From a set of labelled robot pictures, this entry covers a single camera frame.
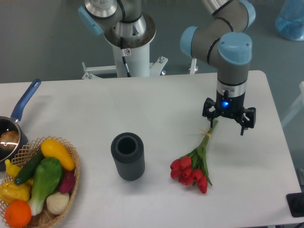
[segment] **blue light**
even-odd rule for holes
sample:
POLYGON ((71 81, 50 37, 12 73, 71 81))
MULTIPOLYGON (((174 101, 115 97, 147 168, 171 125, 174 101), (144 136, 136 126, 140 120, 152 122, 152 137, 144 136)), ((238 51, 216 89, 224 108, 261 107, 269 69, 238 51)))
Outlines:
POLYGON ((229 102, 223 101, 222 106, 223 106, 223 108, 227 108, 229 106, 229 102))

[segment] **red radish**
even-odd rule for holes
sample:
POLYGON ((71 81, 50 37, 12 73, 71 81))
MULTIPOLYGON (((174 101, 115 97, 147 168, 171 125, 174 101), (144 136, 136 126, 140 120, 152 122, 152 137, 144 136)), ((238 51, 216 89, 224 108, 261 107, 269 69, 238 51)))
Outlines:
POLYGON ((76 179, 74 173, 67 171, 63 176, 63 179, 58 187, 58 190, 61 193, 70 192, 74 188, 75 183, 76 183, 76 179))

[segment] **woven basket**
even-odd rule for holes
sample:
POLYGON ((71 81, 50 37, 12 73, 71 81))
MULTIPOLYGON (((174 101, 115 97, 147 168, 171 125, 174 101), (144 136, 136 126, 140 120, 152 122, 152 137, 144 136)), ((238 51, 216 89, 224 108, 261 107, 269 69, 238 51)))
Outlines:
MULTIPOLYGON (((76 183, 72 191, 70 192, 70 201, 66 207, 66 209, 60 214, 60 215, 53 215, 47 210, 46 203, 43 206, 42 212, 36 216, 32 216, 31 221, 25 226, 25 228, 50 228, 54 225, 58 224, 67 214, 69 209, 71 208, 77 187, 79 184, 79 177, 80 177, 80 163, 79 163, 79 157, 76 149, 73 147, 73 145, 70 142, 67 142, 66 140, 62 138, 56 138, 56 137, 47 137, 47 138, 38 138, 36 140, 33 140, 32 143, 28 143, 27 145, 24 145, 22 149, 18 151, 18 153, 15 155, 15 157, 11 160, 12 164, 15 164, 19 167, 22 167, 34 154, 37 153, 38 149, 40 148, 40 145, 43 141, 46 139, 55 139, 59 142, 61 142, 67 150, 72 155, 74 161, 75 161, 75 178, 76 183)), ((13 181, 13 178, 9 176, 7 173, 5 173, 4 180, 2 182, 6 181, 13 181)), ((8 204, 4 203, 2 200, 0 200, 0 215, 2 216, 2 221, 5 222, 5 224, 9 227, 7 224, 4 216, 5 216, 5 210, 8 204)))

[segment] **blue joint cap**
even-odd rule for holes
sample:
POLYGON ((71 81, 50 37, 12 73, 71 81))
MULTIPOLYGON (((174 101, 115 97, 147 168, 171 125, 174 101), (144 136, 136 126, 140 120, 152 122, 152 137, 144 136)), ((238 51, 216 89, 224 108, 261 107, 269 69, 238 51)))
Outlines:
POLYGON ((247 28, 255 21, 256 19, 256 10, 251 3, 247 0, 239 0, 239 2, 243 3, 248 11, 248 25, 247 28))
POLYGON ((234 65, 245 65, 252 58, 252 40, 242 32, 229 32, 221 37, 218 52, 224 60, 234 65))
POLYGON ((78 15, 80 16, 82 22, 86 26, 90 32, 94 35, 99 36, 103 34, 103 30, 99 27, 99 25, 91 18, 91 16, 87 13, 87 11, 81 6, 78 9, 78 15))
POLYGON ((198 27, 195 27, 195 26, 191 26, 191 27, 187 28, 183 32, 183 34, 180 38, 181 51, 183 53, 185 53, 186 55, 191 56, 191 57, 192 57, 192 54, 191 54, 192 39, 193 39, 193 35, 194 35, 197 28, 198 27))

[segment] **pot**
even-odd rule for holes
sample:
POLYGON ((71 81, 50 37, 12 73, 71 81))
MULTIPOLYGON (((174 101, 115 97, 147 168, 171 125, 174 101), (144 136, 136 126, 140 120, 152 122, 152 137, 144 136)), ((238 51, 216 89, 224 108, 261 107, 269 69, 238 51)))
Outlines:
POLYGON ((5 171, 4 161, 11 160, 23 145, 29 141, 18 125, 21 120, 23 109, 35 91, 40 86, 40 79, 35 79, 20 100, 17 102, 10 118, 0 116, 0 171, 5 171))

